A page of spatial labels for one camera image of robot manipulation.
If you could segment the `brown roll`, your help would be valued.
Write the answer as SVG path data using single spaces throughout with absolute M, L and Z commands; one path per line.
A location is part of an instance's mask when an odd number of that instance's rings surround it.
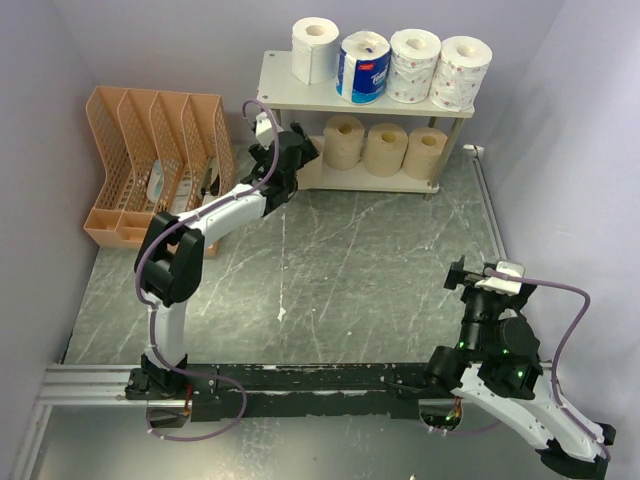
M 391 177 L 401 169 L 408 145 L 406 131 L 392 123 L 376 124 L 369 129 L 362 161 L 376 177 Z
M 434 185 L 433 178 L 447 139 L 447 135 L 436 128 L 422 127 L 413 130 L 408 138 L 403 172 L 412 179 Z
M 297 171 L 298 189 L 300 191 L 318 188 L 322 180 L 324 138 L 315 135 L 311 136 L 310 139 L 319 155 Z

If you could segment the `blue paper roll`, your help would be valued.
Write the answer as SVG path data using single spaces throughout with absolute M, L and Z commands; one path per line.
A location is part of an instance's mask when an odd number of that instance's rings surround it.
M 358 31 L 340 45 L 336 91 L 351 104 L 370 104 L 386 89 L 391 47 L 373 31 Z

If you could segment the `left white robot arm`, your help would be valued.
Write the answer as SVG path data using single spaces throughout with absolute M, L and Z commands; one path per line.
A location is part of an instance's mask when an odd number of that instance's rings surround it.
M 187 385 L 186 307 L 199 288 L 205 251 L 286 204 L 298 190 L 298 171 L 319 157 L 297 122 L 269 146 L 252 145 L 249 153 L 254 167 L 228 193 L 180 215 L 155 215 L 134 263 L 136 295 L 149 320 L 149 345 L 139 371 L 162 398 L 178 397 Z

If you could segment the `plain white paper roll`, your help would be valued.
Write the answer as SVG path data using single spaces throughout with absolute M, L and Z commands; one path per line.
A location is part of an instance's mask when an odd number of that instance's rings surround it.
M 292 26 L 293 75 L 305 85 L 325 83 L 337 74 L 339 29 L 325 18 L 306 17 Z

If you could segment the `white dotted roll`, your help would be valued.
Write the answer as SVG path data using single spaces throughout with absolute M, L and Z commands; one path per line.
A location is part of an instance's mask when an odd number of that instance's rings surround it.
M 421 29 L 396 31 L 390 39 L 391 57 L 385 93 L 406 104 L 426 99 L 441 52 L 441 41 Z
M 474 105 L 492 60 L 483 41 L 453 36 L 442 42 L 428 98 L 438 108 L 461 112 Z

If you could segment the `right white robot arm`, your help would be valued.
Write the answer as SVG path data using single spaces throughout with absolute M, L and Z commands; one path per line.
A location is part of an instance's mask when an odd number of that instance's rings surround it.
M 527 278 L 522 265 L 487 263 L 479 273 L 453 262 L 445 288 L 463 289 L 465 305 L 456 346 L 435 349 L 424 374 L 426 390 L 450 393 L 491 414 L 518 433 L 542 463 L 568 479 L 602 479 L 611 461 L 613 426 L 589 420 L 562 394 L 558 362 L 544 363 L 540 341 L 522 310 L 539 287 L 580 295 L 585 315 L 591 300 L 582 289 Z

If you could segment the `brown roll sideways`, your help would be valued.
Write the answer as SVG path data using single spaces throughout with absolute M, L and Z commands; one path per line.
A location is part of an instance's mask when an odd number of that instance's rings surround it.
M 323 133 L 323 158 L 327 165 L 350 170 L 359 163 L 365 128 L 356 117 L 333 116 L 326 122 Z

